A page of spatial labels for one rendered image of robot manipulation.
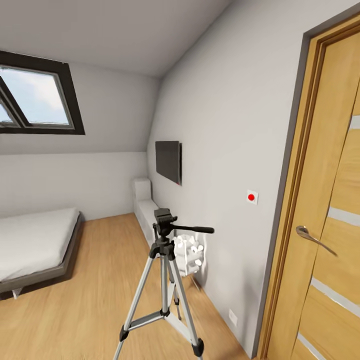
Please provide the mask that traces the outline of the camera tripod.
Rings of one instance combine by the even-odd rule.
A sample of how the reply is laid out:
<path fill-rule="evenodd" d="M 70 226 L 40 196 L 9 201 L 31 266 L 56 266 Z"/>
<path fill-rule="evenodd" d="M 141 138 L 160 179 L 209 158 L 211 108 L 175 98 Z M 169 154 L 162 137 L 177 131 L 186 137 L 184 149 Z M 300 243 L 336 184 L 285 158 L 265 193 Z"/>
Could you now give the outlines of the camera tripod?
<path fill-rule="evenodd" d="M 170 238 L 167 238 L 172 230 L 187 230 L 199 233 L 213 234 L 213 227 L 203 226 L 180 226 L 174 225 L 173 222 L 178 220 L 178 217 L 173 217 L 169 208 L 159 208 L 154 210 L 154 217 L 157 223 L 153 223 L 155 243 L 152 244 L 151 250 L 144 268 L 142 277 L 140 279 L 138 289 L 136 291 L 133 303 L 130 307 L 129 314 L 127 316 L 125 325 L 121 328 L 119 334 L 119 344 L 114 355 L 113 360 L 118 360 L 123 344 L 129 333 L 140 327 L 147 326 L 153 322 L 164 319 L 167 320 L 193 347 L 194 354 L 198 360 L 203 359 L 204 341 L 197 336 L 193 317 L 190 312 L 189 303 L 182 283 L 182 277 L 180 277 L 179 268 L 175 258 L 175 242 Z M 136 320 L 133 320 L 138 303 L 140 301 L 143 289 L 148 279 L 151 267 L 154 259 L 160 254 L 160 269 L 161 269 L 161 298 L 162 309 L 143 316 Z M 178 318 L 170 312 L 172 299 L 174 295 L 174 304 L 177 306 Z M 181 301 L 183 312 L 186 318 L 187 326 L 185 326 L 180 320 L 180 308 L 179 301 Z"/>

